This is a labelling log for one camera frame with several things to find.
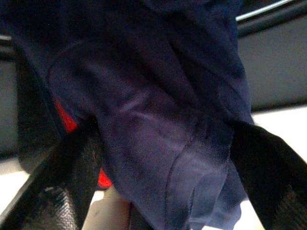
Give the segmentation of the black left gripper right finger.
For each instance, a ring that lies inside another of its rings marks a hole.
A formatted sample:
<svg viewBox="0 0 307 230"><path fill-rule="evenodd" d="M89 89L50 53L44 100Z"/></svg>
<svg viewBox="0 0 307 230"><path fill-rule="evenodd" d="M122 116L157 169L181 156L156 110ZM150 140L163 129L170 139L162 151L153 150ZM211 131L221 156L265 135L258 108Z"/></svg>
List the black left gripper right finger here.
<svg viewBox="0 0 307 230"><path fill-rule="evenodd" d="M265 230L307 230L307 163L280 137L232 122L234 163Z"/></svg>

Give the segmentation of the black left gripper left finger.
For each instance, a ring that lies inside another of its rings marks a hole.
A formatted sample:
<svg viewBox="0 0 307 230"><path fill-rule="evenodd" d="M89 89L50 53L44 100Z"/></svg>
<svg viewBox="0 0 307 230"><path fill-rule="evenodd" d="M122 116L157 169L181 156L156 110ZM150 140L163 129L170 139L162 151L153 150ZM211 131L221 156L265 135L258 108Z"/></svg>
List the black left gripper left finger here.
<svg viewBox="0 0 307 230"><path fill-rule="evenodd" d="M96 120L69 133L0 214L0 230L81 230L95 193L103 143Z"/></svg>

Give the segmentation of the navy shirt with red trim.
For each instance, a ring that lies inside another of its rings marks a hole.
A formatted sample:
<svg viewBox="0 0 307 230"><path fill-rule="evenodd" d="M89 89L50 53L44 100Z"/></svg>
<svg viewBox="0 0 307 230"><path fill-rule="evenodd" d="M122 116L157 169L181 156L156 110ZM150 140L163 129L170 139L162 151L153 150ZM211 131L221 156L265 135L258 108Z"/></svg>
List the navy shirt with red trim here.
<svg viewBox="0 0 307 230"><path fill-rule="evenodd" d="M252 123L242 0L0 0L0 24L154 230L233 230L246 198L230 121Z"/></svg>

